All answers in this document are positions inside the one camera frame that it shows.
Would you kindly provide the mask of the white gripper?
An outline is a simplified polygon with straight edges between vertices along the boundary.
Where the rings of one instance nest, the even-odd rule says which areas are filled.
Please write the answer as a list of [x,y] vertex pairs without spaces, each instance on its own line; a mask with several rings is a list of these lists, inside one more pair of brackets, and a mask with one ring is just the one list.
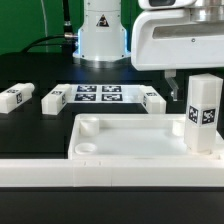
[[165,70],[173,100],[181,101],[177,69],[224,67],[224,23],[195,23],[189,9],[144,11],[133,26],[131,63]]

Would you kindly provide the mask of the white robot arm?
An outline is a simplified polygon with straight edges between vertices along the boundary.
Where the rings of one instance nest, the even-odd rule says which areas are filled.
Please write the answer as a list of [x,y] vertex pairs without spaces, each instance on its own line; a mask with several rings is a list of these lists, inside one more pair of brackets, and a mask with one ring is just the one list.
[[224,67],[224,0],[138,0],[143,12],[128,36],[121,0],[84,0],[76,63],[110,68],[129,60],[163,70],[172,88],[179,69]]

